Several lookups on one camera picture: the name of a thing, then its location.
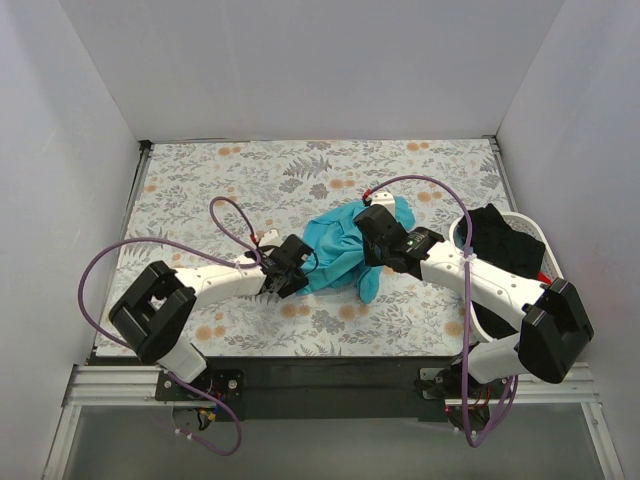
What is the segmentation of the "teal t shirt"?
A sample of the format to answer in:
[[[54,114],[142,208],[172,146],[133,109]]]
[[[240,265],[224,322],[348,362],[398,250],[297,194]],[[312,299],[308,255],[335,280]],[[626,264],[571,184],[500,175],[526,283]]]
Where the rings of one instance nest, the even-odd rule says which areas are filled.
[[[306,225],[303,241],[313,249],[313,255],[303,266],[309,283],[297,292],[299,296],[355,284],[362,303],[375,299],[382,268],[366,264],[363,237],[354,223],[364,210],[362,203],[350,202]]]

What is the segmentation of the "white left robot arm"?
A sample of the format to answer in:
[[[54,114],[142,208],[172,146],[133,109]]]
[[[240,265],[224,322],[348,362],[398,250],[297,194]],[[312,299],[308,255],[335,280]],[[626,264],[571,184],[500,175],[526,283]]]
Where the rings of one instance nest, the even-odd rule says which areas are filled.
[[[156,364],[178,378],[193,400],[205,398],[213,377],[205,356],[183,333],[194,310],[236,297],[275,294],[286,298],[309,284],[303,271],[313,249],[296,235],[275,230],[267,243],[231,262],[173,269],[148,265],[111,308],[108,318],[141,363]]]

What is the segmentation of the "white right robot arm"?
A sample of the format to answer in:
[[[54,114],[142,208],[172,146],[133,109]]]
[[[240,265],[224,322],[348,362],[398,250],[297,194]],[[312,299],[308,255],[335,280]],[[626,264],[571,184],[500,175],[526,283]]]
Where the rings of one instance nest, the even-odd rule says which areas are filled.
[[[469,293],[515,329],[508,337],[479,343],[468,363],[453,371],[453,387],[464,397],[479,395],[497,379],[526,373],[559,384],[594,336],[575,286],[562,278],[545,285],[480,259],[465,259],[439,233],[424,227],[406,231],[382,205],[367,207],[354,223],[368,264]]]

